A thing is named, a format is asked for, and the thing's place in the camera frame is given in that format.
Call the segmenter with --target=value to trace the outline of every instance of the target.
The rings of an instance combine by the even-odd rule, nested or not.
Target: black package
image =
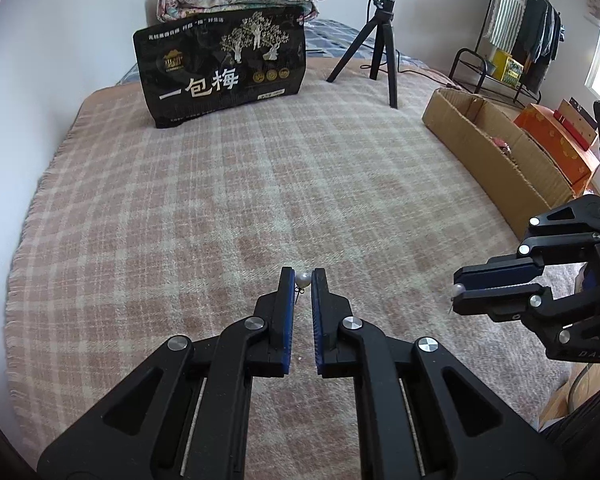
[[[306,69],[299,6],[197,14],[138,30],[134,45],[157,128],[297,94]]]

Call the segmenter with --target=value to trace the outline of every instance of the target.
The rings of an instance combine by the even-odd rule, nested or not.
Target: orange box
[[[584,193],[600,161],[591,150],[583,150],[562,126],[554,112],[538,105],[529,105],[514,123],[525,130],[553,159],[577,195]]]

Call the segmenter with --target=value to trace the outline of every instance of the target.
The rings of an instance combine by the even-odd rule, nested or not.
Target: clothes rack
[[[461,48],[460,50],[458,50],[458,52],[456,53],[456,58],[454,60],[453,66],[451,67],[451,72],[449,72],[449,79],[451,79],[454,83],[460,85],[462,88],[464,88],[468,92],[472,92],[475,94],[482,93],[482,94],[485,94],[487,97],[491,98],[492,100],[502,102],[504,104],[514,105],[515,107],[524,108],[525,104],[522,101],[520,101],[521,95],[526,98],[531,99],[536,104],[540,104],[540,101],[542,100],[542,92],[538,91],[538,94],[535,94],[534,92],[529,91],[525,87],[524,83],[522,83],[522,82],[519,82],[515,87],[513,87],[511,85],[508,85],[508,84],[492,77],[491,75],[489,75],[488,64],[487,64],[486,58],[484,56],[482,56],[481,54],[478,54],[478,49],[480,48],[480,42],[482,41],[482,36],[484,34],[484,30],[487,27],[487,21],[489,19],[492,3],[493,3],[493,0],[489,0],[489,4],[487,6],[487,12],[484,15],[484,21],[482,22],[482,28],[480,30],[480,35],[478,36],[478,41],[475,44],[475,48],[473,50],[471,50],[470,48]],[[462,59],[463,54],[470,54],[471,56],[473,56],[475,59],[478,60],[478,65],[463,60]],[[458,69],[459,64],[464,65],[465,67],[472,70],[472,72],[475,72],[480,76],[477,84],[469,83],[464,80],[459,80],[456,77],[456,70]],[[500,86],[504,86],[504,87],[510,89],[511,91],[515,91],[516,93],[512,97],[510,95],[510,93],[505,94],[502,92],[498,92],[497,90],[483,88],[484,83],[487,80],[497,83]]]

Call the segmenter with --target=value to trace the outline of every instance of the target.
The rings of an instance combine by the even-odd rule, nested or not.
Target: plaid blanket
[[[13,262],[8,374],[28,459],[170,335],[217,335],[324,266],[389,336],[441,341],[531,420],[566,377],[519,323],[449,312],[453,272],[517,245],[422,124],[437,85],[309,59],[301,92],[156,130],[138,84],[89,97],[44,174]],[[552,269],[557,295],[575,272]],[[247,478],[360,478],[352,382],[321,380],[309,294],[291,374],[254,381]]]

